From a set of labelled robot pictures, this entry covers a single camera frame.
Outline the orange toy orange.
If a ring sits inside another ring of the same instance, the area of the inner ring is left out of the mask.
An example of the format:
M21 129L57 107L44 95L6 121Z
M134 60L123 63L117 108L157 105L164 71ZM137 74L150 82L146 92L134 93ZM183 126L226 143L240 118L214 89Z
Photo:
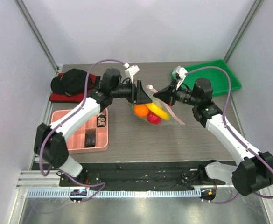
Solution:
M138 117L146 117L150 112L150 110L147 108L145 104L134 105L133 111L134 114L137 115Z

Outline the yellow toy banana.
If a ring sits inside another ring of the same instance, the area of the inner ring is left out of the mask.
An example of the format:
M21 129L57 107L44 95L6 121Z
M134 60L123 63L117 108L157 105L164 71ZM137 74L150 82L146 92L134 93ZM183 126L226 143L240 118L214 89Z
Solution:
M157 104L149 103L149 104L146 104L146 106L151 112L153 112L154 114L156 114L160 118L162 118L164 120L170 119L170 115L166 111L161 109Z

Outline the clear zip top bag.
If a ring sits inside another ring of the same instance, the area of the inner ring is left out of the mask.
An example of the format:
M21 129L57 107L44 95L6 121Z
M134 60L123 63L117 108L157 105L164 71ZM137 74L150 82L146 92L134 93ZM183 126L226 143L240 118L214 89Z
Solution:
M152 99L152 103L139 105L128 103L133 115L155 126L185 125L185 123L176 116L169 105L153 96L157 90L152 85L147 85L144 91Z

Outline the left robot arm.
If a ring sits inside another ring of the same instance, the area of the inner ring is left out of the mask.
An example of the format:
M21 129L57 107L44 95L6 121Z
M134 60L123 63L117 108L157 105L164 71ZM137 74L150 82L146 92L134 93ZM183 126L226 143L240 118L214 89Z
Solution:
M82 186L86 182L86 174L82 172L82 165L69 155L66 143L84 123L100 114L115 98L125 98L136 104L151 103L141 81L134 81L134 75L139 70L136 65L127 68L127 81L122 83L119 70L107 69L100 84L79 105L50 125L40 124L34 145L34 152L39 155L39 160L45 160L54 168L69 174L74 185Z

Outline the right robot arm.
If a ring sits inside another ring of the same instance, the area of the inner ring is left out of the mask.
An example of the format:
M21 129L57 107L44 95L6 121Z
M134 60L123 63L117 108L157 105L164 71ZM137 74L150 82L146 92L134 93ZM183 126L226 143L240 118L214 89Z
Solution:
M177 86L173 81L154 93L154 97L168 104L181 102L192 105L194 118L214 134L232 155L235 165L211 162L200 170L198 180L209 184L214 179L232 183L236 191L247 196L273 184L273 156L262 153L251 145L228 122L223 112L212 100L213 88L210 80L199 78L192 90Z

